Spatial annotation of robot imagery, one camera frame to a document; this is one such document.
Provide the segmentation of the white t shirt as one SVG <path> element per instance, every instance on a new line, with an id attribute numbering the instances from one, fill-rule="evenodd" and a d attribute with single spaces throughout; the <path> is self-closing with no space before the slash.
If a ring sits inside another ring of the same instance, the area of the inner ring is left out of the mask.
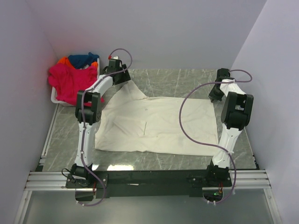
<path id="1" fill-rule="evenodd" d="M 147 97 L 129 81 L 103 109 L 95 148 L 214 156 L 218 152 L 218 132 L 213 104 L 207 99 L 182 101 Z"/>

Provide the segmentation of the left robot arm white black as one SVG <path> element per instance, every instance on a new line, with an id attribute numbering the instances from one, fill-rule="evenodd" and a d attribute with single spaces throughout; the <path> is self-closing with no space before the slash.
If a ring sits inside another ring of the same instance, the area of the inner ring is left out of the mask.
<path id="1" fill-rule="evenodd" d="M 93 183 L 92 152 L 95 143 L 95 133 L 99 128 L 102 114 L 101 97 L 114 85 L 130 80 L 128 68 L 118 57 L 109 59 L 108 66 L 94 84 L 86 90 L 77 93 L 75 116 L 79 126 L 78 150 L 71 174 L 77 177 L 77 182 L 87 188 Z"/>

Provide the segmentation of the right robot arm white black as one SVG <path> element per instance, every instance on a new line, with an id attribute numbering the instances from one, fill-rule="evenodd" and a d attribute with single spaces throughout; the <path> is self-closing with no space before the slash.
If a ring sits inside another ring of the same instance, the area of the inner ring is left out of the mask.
<path id="1" fill-rule="evenodd" d="M 217 70 L 216 84 L 209 93 L 211 102 L 226 100 L 221 113 L 222 133 L 219 141 L 220 149 L 213 156 L 205 181 L 210 186 L 216 186 L 220 181 L 228 179 L 230 158 L 236 141 L 243 129 L 249 124 L 254 97 L 241 90 L 231 77 L 229 69 Z"/>

